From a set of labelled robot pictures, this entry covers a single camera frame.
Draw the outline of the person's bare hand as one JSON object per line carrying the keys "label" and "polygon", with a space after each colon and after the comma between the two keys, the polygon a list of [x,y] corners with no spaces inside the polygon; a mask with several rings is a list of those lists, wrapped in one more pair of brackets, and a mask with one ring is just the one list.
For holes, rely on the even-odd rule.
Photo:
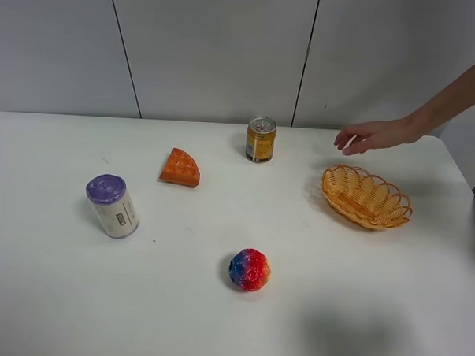
{"label": "person's bare hand", "polygon": [[342,128],[333,144],[343,155],[350,156],[364,154],[368,150],[415,143],[422,136],[423,131],[405,118],[395,121],[369,121]]}

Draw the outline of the person's bare forearm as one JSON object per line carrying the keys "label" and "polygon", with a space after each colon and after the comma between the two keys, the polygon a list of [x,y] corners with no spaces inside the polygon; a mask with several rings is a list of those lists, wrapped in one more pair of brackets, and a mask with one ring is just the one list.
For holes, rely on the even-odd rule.
{"label": "person's bare forearm", "polygon": [[408,143],[475,106],[475,64],[410,115]]}

